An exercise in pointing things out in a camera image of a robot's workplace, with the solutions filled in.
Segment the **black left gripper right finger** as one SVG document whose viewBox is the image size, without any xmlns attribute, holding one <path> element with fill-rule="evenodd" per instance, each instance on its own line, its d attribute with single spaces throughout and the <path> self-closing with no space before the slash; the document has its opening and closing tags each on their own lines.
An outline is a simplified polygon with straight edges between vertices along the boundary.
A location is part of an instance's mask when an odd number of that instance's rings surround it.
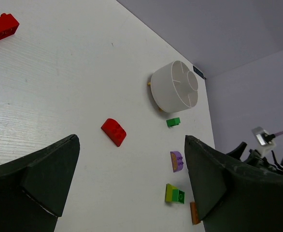
<svg viewBox="0 0 283 232">
<path fill-rule="evenodd" d="M 208 232 L 283 232 L 283 175 L 261 170 L 188 135 L 185 161 Z"/>
</svg>

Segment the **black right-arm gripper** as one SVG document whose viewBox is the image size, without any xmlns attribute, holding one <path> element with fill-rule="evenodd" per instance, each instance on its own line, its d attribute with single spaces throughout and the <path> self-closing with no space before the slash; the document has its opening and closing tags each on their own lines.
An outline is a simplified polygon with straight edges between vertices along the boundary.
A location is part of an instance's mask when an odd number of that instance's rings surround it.
<svg viewBox="0 0 283 232">
<path fill-rule="evenodd" d="M 273 163 L 270 163 L 266 156 L 262 156 L 262 154 L 257 149 L 250 149 L 247 159 L 241 160 L 241 156 L 243 155 L 246 147 L 247 143 L 241 142 L 240 145 L 238 145 L 234 150 L 226 153 L 226 155 L 252 167 L 283 175 L 283 160 L 279 164 L 272 149 L 270 151 Z"/>
</svg>

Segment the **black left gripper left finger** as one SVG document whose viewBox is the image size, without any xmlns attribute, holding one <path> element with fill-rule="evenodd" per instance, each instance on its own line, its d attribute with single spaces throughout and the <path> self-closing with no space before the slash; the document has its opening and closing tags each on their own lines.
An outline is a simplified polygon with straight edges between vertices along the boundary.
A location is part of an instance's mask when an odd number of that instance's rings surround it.
<svg viewBox="0 0 283 232">
<path fill-rule="evenodd" d="M 53 232 L 80 153 L 72 134 L 0 165 L 0 232 Z"/>
</svg>

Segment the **lime and green lego stack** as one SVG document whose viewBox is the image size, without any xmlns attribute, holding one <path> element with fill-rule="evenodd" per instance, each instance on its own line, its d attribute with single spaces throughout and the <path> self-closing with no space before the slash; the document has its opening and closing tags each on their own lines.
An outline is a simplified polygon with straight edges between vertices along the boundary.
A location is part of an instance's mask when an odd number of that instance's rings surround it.
<svg viewBox="0 0 283 232">
<path fill-rule="evenodd" d="M 185 192 L 171 184 L 166 184 L 165 202 L 184 204 Z"/>
</svg>

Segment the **small green lego brick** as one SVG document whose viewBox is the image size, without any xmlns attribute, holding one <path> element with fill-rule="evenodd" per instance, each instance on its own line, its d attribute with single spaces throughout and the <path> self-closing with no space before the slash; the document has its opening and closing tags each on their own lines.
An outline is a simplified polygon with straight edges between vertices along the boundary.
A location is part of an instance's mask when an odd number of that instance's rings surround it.
<svg viewBox="0 0 283 232">
<path fill-rule="evenodd" d="M 181 121 L 179 117 L 176 117 L 166 120 L 166 123 L 167 126 L 170 128 L 170 127 L 178 126 L 181 123 Z"/>
</svg>

